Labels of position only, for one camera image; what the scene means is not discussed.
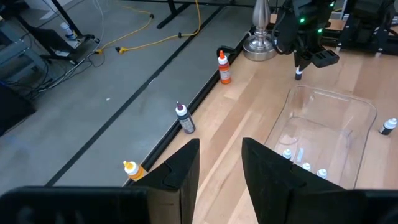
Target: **black equipment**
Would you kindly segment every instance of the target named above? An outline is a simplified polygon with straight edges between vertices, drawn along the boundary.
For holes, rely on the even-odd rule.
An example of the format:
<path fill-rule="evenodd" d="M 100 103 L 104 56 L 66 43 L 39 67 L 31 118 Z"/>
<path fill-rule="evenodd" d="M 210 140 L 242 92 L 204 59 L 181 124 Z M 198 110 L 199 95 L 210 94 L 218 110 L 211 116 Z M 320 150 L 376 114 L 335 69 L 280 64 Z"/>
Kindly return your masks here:
<path fill-rule="evenodd" d="M 21 187 L 0 198 L 2 223 L 192 223 L 199 139 L 128 187 Z"/>
<path fill-rule="evenodd" d="M 271 32 L 275 51 L 294 53 L 295 66 L 300 71 L 310 63 L 318 68 L 337 63 L 339 56 L 320 45 L 323 31 L 330 26 L 328 20 L 334 5 L 334 0 L 286 0 Z"/>
<path fill-rule="evenodd" d="M 242 160 L 259 224 L 398 223 L 396 190 L 342 189 L 251 138 Z"/>
<path fill-rule="evenodd" d="M 17 92 L 0 83 L 0 136 L 36 110 Z"/>
<path fill-rule="evenodd" d="M 372 53 L 391 51 L 389 33 L 396 14 L 395 0 L 349 1 L 345 13 L 350 14 L 338 39 L 338 47 Z"/>

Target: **purple cap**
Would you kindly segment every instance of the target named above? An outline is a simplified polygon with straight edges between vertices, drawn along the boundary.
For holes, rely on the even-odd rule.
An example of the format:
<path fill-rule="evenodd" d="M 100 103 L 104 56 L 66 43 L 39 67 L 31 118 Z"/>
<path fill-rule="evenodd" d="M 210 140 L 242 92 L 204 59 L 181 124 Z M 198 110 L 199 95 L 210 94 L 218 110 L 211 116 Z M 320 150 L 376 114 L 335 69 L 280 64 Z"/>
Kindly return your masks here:
<path fill-rule="evenodd" d="M 178 110 L 183 110 L 184 107 L 182 106 L 182 104 L 180 102 L 177 102 L 177 109 Z"/>

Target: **concrete floor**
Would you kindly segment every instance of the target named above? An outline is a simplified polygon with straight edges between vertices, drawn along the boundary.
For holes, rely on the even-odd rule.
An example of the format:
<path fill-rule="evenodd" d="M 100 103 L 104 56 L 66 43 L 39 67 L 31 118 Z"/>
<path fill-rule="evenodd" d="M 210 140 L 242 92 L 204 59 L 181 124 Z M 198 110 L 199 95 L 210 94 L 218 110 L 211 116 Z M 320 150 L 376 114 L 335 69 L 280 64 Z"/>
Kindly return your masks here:
<path fill-rule="evenodd" d="M 168 16 L 167 4 L 123 4 L 150 11 L 155 19 L 145 30 L 120 41 L 120 46 L 133 47 L 178 32 L 189 34 L 198 25 L 195 6 L 159 30 L 155 25 Z M 101 1 L 101 5 L 103 43 L 147 22 L 147 15 L 120 8 L 114 1 Z M 200 10 L 203 22 L 217 7 L 200 6 Z M 91 1 L 77 4 L 68 13 L 83 33 L 101 35 L 101 16 Z M 193 99 L 217 69 L 217 47 L 235 47 L 250 28 L 251 16 L 252 9 L 224 8 L 54 184 L 122 185 L 126 181 L 123 161 L 146 158 L 175 121 L 175 102 L 188 104 Z M 42 27 L 61 33 L 61 22 L 56 17 Z M 185 40 L 173 39 L 123 55 L 107 49 L 100 68 L 91 67 L 37 99 L 38 112 L 0 138 L 0 194 L 22 185 L 47 184 Z M 91 59 L 99 64 L 103 58 Z M 63 66 L 70 67 L 56 63 L 51 69 L 61 75 Z"/>

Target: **orange bottle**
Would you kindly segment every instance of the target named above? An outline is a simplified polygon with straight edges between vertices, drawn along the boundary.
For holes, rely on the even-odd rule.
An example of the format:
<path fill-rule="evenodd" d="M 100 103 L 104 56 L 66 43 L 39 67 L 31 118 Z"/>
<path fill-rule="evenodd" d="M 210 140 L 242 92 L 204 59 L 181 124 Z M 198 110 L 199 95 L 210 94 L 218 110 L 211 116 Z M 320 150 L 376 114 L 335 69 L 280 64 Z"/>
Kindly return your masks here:
<path fill-rule="evenodd" d="M 222 84 L 230 83 L 231 71 L 229 70 L 229 62 L 222 50 L 220 50 L 220 56 L 218 57 L 218 70 L 220 71 L 221 83 Z"/>
<path fill-rule="evenodd" d="M 133 181 L 138 181 L 147 174 L 144 168 L 141 165 L 136 164 L 135 162 L 124 161 L 123 164 L 124 171 Z"/>

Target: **wooden table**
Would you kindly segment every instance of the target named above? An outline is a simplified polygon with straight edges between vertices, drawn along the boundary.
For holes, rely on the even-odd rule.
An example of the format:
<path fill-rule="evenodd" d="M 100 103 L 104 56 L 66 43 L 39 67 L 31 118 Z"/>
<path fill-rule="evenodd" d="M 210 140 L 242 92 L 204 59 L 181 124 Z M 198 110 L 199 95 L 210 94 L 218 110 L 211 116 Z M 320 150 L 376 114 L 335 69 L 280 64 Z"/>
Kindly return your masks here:
<path fill-rule="evenodd" d="M 342 26 L 333 22 L 333 28 Z M 309 85 L 368 99 L 378 116 L 371 128 L 357 188 L 398 188 L 398 131 L 377 132 L 398 114 L 398 58 L 375 58 L 340 52 L 340 61 L 326 68 L 313 65 L 294 80 L 293 55 L 252 62 L 243 54 L 231 66 L 233 81 L 217 84 L 193 115 L 197 130 L 180 132 L 158 159 L 157 167 L 191 138 L 200 138 L 200 180 L 194 223 L 257 223 L 243 176 L 242 138 L 265 142 L 296 85 Z"/>

